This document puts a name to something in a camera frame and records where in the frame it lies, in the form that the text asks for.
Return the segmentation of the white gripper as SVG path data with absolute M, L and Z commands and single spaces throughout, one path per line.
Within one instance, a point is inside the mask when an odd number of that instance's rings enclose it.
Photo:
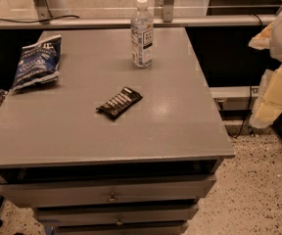
M 282 11 L 274 23 L 267 25 L 250 40 L 249 46 L 257 50 L 270 48 L 271 57 L 282 63 Z M 266 128 L 272 125 L 281 114 L 282 65 L 277 70 L 266 70 L 261 77 L 250 125 L 254 128 Z

